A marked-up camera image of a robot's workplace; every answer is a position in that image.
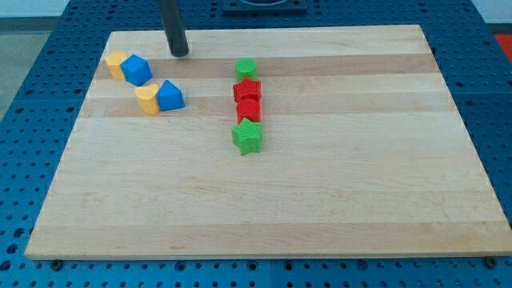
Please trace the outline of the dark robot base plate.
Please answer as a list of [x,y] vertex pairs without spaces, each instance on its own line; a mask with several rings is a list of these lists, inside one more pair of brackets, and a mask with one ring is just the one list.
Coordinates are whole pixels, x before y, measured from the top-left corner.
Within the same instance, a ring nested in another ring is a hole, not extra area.
[[221,0],[224,14],[308,11],[307,0]]

